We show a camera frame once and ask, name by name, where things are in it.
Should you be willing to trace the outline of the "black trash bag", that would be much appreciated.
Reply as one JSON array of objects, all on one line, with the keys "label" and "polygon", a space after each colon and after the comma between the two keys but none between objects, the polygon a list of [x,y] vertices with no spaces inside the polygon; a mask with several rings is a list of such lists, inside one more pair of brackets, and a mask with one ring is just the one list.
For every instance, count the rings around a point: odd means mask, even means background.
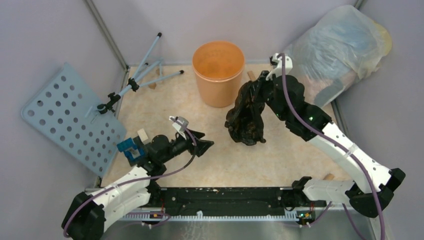
[{"label": "black trash bag", "polygon": [[262,83],[258,80],[244,83],[234,101],[234,107],[226,114],[224,126],[235,143],[254,146],[266,143],[261,114],[265,108],[262,99],[257,100]]}]

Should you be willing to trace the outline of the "large translucent trash bag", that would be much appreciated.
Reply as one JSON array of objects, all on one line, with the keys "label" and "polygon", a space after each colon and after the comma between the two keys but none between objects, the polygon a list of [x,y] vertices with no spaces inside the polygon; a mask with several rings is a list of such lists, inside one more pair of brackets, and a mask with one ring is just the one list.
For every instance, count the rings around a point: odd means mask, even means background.
[{"label": "large translucent trash bag", "polygon": [[304,85],[305,101],[326,106],[376,72],[392,49],[388,30],[352,5],[339,6],[292,41],[290,75]]}]

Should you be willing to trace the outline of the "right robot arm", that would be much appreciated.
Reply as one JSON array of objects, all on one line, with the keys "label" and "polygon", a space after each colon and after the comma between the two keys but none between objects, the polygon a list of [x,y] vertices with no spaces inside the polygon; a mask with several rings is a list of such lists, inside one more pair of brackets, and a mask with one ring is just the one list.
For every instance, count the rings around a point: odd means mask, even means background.
[{"label": "right robot arm", "polygon": [[293,200],[299,206],[311,201],[351,205],[358,213],[376,218],[389,205],[406,174],[388,168],[366,154],[351,141],[320,107],[305,102],[304,86],[286,75],[264,70],[254,81],[254,103],[267,104],[293,134],[329,156],[350,180],[320,180],[302,177],[294,181]]}]

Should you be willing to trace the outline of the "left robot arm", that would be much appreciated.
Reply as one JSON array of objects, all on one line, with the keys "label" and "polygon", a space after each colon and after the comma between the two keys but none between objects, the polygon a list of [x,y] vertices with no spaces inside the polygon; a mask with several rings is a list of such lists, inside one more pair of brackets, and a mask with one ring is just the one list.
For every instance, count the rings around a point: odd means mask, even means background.
[{"label": "left robot arm", "polygon": [[181,172],[214,145],[194,130],[176,133],[174,139],[159,134],[147,143],[140,136],[117,145],[133,168],[118,180],[92,193],[76,195],[63,219],[63,235],[73,240],[99,240],[115,222],[137,207],[160,202],[153,188],[157,179]]}]

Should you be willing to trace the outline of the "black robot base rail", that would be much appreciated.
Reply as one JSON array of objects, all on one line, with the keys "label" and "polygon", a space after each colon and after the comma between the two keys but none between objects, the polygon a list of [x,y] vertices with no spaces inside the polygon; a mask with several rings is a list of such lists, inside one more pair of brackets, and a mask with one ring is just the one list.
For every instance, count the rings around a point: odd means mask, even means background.
[{"label": "black robot base rail", "polygon": [[296,208],[325,207],[324,200],[310,201],[290,187],[161,187],[152,182],[146,208],[156,208],[173,217],[282,216]]}]

